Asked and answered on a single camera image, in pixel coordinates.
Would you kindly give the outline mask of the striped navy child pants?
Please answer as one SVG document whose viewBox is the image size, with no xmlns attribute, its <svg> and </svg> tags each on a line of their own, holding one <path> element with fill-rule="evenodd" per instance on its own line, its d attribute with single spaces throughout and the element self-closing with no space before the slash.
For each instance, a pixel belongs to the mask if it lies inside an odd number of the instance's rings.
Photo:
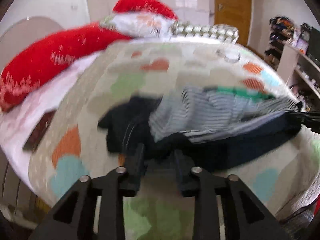
<svg viewBox="0 0 320 240">
<path fill-rule="evenodd" d="M 133 96 L 98 121 L 111 153 L 163 162 L 180 150 L 209 172 L 233 168 L 280 147 L 301 129 L 301 102 L 235 87 L 187 86 L 154 98 Z"/>
</svg>

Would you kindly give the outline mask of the white shelf unit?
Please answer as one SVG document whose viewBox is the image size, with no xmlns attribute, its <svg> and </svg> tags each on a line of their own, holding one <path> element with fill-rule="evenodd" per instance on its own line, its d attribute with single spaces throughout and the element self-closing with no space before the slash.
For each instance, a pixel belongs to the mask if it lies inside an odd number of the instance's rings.
<svg viewBox="0 0 320 240">
<path fill-rule="evenodd" d="M 284 44 L 276 72 L 288 86 L 298 76 L 319 100 L 319 66 L 297 48 Z"/>
</svg>

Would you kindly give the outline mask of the heart pattern quilt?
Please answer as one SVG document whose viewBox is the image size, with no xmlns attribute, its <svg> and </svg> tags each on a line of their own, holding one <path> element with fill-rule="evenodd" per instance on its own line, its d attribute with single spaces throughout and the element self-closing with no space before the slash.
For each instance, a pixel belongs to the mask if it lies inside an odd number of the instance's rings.
<svg viewBox="0 0 320 240">
<path fill-rule="evenodd" d="M 48 205 L 82 175 L 103 176 L 123 159 L 106 148 L 98 120 L 132 95 L 161 96 L 185 86 L 231 87 L 293 97 L 287 84 L 259 57 L 238 44 L 114 43 L 80 76 L 60 104 L 37 151 L 29 180 Z M 283 146 L 236 174 L 278 219 L 319 195 L 319 135 L 302 128 Z M 151 168 L 138 196 L 124 199 L 127 239 L 191 239 L 194 200 L 178 194 L 171 168 Z"/>
</svg>

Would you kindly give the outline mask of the black smartphone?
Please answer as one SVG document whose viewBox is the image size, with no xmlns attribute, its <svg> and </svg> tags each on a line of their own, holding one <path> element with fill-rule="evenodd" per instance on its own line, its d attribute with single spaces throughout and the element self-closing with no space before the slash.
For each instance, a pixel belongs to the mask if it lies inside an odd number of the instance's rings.
<svg viewBox="0 0 320 240">
<path fill-rule="evenodd" d="M 29 138 L 23 146 L 24 151 L 35 152 L 44 137 L 47 129 L 49 128 L 52 119 L 56 113 L 56 110 L 44 113 L 42 118 L 39 120 L 33 131 L 31 132 Z"/>
</svg>

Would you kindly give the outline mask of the desk clock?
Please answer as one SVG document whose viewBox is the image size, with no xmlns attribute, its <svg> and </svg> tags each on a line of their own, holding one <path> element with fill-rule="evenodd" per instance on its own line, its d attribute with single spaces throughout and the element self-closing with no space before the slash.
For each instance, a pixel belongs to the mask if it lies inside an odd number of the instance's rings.
<svg viewBox="0 0 320 240">
<path fill-rule="evenodd" d="M 300 25 L 300 31 L 300 39 L 308 43 L 310 40 L 311 26 L 307 23 L 302 23 Z"/>
</svg>

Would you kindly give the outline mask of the shoe rack with clothes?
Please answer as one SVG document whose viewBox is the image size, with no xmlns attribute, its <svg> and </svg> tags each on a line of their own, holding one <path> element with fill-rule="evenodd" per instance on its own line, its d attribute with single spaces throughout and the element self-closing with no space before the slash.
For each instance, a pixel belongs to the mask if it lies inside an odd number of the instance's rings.
<svg viewBox="0 0 320 240">
<path fill-rule="evenodd" d="M 264 51 L 264 61 L 277 70 L 285 44 L 296 46 L 300 28 L 286 16 L 271 18 L 268 45 Z"/>
</svg>

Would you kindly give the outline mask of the pink white bedsheet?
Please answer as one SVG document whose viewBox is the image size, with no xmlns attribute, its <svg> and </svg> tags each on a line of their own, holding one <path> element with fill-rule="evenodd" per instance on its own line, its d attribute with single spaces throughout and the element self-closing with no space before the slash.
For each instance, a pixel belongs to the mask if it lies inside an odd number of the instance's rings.
<svg viewBox="0 0 320 240">
<path fill-rule="evenodd" d="M 35 192 L 28 167 L 31 158 L 23 146 L 44 113 L 56 109 L 77 79 L 101 54 L 97 51 L 82 57 L 52 80 L 31 92 L 23 102 L 8 113 L 1 114 L 1 149 L 17 176 Z"/>
</svg>

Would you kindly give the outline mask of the olive white-dotted bolster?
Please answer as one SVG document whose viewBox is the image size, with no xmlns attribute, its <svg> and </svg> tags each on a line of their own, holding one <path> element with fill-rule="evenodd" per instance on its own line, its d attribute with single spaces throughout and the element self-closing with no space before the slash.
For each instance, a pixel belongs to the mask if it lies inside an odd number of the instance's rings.
<svg viewBox="0 0 320 240">
<path fill-rule="evenodd" d="M 198 25 L 176 21 L 170 31 L 173 36 L 205 37 L 227 43 L 236 43 L 239 38 L 238 28 L 227 24 Z"/>
</svg>

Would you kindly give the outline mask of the wooden door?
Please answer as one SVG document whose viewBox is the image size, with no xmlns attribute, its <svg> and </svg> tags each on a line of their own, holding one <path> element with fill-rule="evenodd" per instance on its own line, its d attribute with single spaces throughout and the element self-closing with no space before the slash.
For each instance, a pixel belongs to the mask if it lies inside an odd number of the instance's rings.
<svg viewBox="0 0 320 240">
<path fill-rule="evenodd" d="M 215 24 L 227 24 L 239 31 L 238 43 L 247 45 L 251 23 L 252 0 L 215 0 Z"/>
</svg>

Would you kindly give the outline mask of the long red pillow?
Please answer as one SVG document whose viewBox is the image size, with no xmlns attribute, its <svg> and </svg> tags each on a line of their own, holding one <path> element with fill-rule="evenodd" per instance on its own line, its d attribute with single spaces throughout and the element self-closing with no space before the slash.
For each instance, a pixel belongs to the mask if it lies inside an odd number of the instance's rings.
<svg viewBox="0 0 320 240">
<path fill-rule="evenodd" d="M 63 30 L 36 41 L 15 56 L 1 73 L 1 110 L 10 111 L 75 60 L 131 37 L 97 22 Z"/>
</svg>

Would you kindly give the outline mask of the beige round headboard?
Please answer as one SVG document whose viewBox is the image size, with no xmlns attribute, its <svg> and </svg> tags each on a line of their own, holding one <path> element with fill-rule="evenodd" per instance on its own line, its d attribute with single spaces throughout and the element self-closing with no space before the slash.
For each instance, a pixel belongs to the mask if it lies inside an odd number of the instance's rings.
<svg viewBox="0 0 320 240">
<path fill-rule="evenodd" d="M 44 16 L 29 17 L 13 24 L 1 36 L 1 70 L 29 45 L 61 30 L 60 24 Z"/>
</svg>

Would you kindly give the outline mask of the floral white pillow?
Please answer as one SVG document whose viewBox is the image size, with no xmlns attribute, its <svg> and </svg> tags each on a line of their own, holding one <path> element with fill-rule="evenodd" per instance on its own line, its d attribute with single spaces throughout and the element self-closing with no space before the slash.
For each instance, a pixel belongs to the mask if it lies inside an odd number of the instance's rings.
<svg viewBox="0 0 320 240">
<path fill-rule="evenodd" d="M 173 19 L 151 12 L 124 12 L 107 16 L 100 26 L 134 38 L 155 38 L 170 36 L 174 23 Z"/>
</svg>

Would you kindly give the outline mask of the red pillow at back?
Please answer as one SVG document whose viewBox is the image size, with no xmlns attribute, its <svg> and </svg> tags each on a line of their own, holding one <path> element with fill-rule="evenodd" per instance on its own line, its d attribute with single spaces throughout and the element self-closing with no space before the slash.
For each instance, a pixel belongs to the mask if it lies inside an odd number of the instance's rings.
<svg viewBox="0 0 320 240">
<path fill-rule="evenodd" d="M 178 20 L 178 16 L 174 11 L 159 0 L 119 0 L 112 11 L 117 13 L 153 12 L 173 20 Z"/>
</svg>

